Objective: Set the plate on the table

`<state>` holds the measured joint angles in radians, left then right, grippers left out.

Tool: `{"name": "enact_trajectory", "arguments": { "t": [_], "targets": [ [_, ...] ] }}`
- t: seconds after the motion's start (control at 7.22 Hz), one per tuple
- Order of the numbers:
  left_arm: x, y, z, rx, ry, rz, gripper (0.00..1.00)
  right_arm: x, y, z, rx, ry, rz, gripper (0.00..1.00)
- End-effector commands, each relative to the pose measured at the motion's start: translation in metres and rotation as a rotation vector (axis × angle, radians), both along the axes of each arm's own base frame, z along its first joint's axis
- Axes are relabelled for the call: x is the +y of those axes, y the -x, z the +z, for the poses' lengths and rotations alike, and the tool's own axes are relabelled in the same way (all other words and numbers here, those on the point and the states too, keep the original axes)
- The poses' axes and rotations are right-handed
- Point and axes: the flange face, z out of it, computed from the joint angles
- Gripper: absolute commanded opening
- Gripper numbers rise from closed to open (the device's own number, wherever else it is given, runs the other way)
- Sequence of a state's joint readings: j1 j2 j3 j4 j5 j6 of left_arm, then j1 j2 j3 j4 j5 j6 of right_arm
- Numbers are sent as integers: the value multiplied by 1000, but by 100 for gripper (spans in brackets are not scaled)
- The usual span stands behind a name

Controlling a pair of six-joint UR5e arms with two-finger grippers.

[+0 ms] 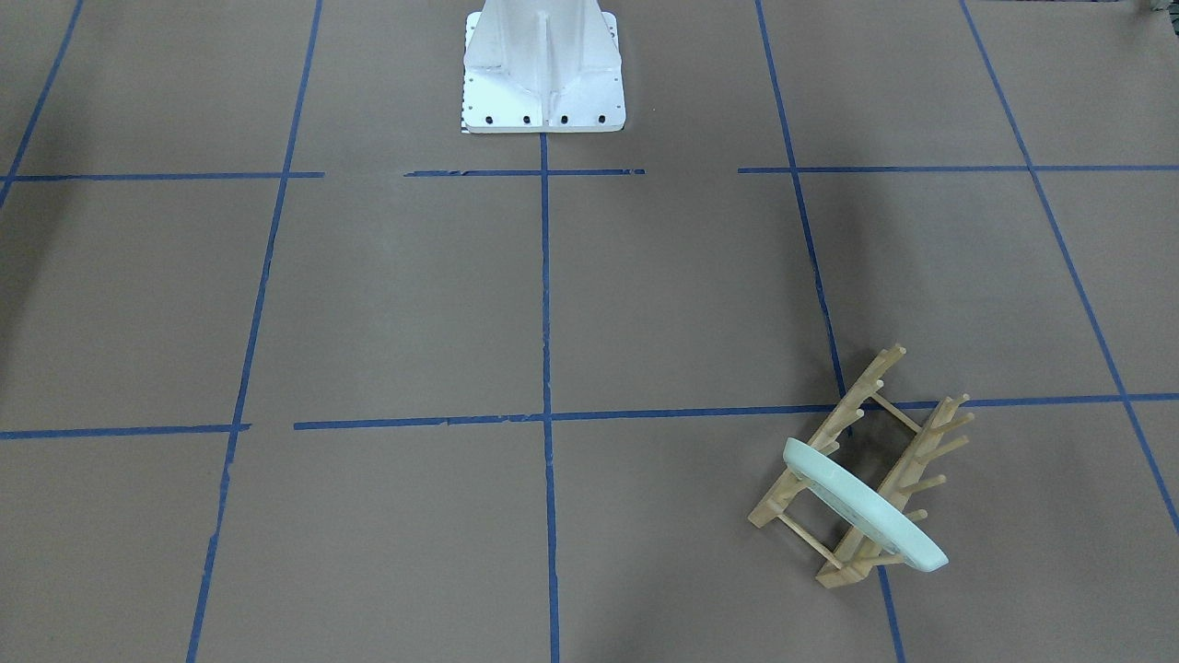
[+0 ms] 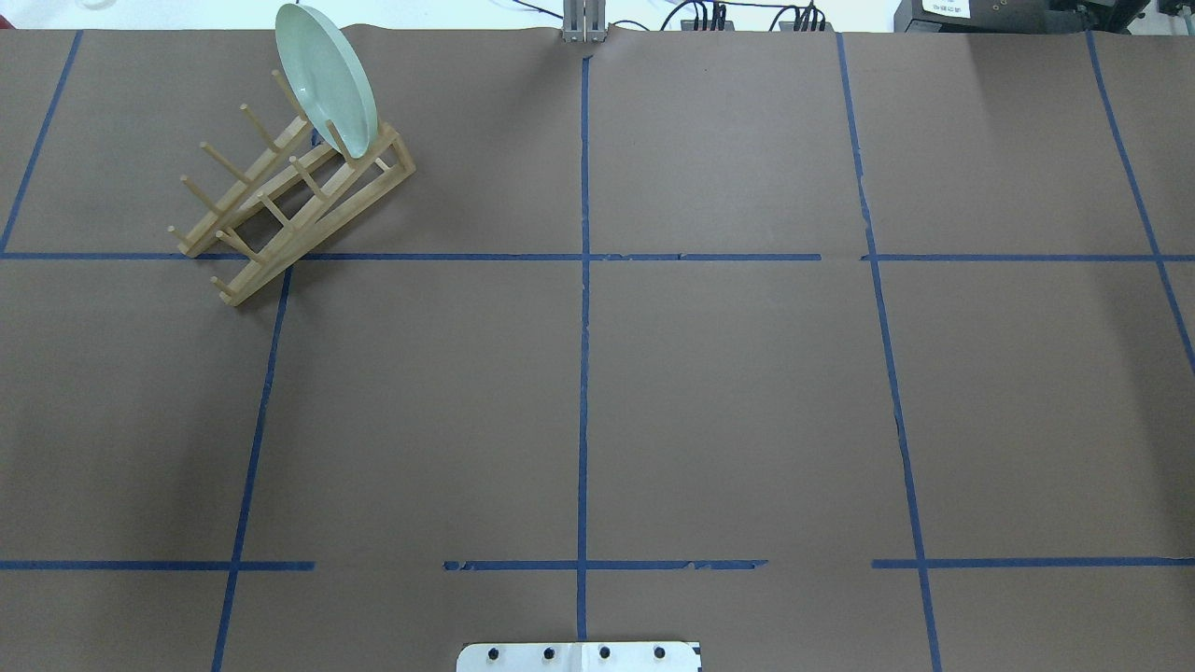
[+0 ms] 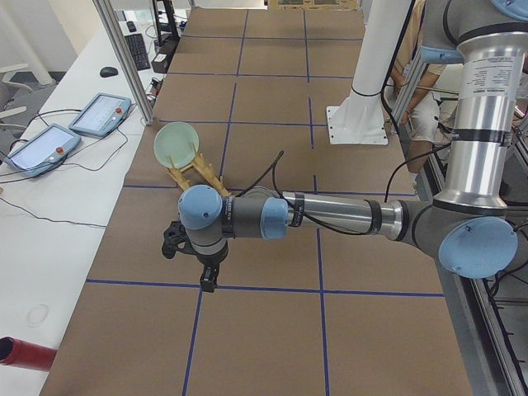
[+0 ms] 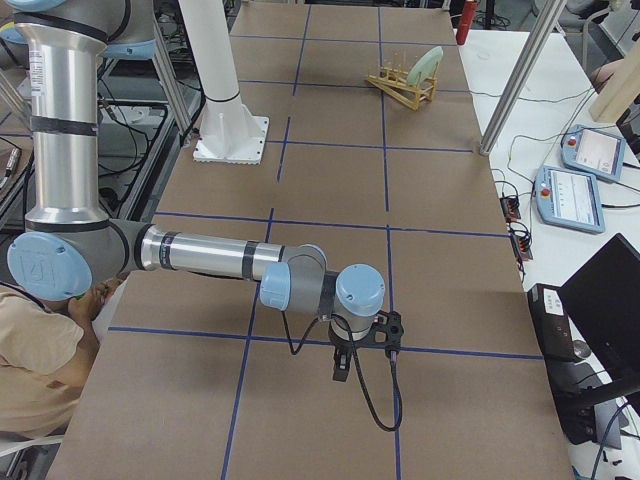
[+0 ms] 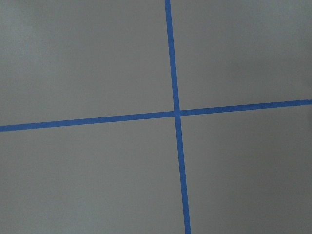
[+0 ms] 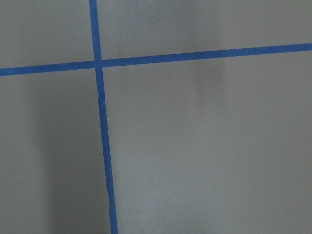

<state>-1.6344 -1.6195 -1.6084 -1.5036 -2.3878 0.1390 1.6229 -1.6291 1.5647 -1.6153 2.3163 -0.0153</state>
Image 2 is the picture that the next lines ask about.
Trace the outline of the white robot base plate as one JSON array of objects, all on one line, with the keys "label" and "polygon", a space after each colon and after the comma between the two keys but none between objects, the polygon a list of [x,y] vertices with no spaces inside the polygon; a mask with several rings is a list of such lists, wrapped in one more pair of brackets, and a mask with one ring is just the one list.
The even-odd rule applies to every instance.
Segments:
[{"label": "white robot base plate", "polygon": [[473,643],[456,671],[701,671],[700,644],[684,641]]}]

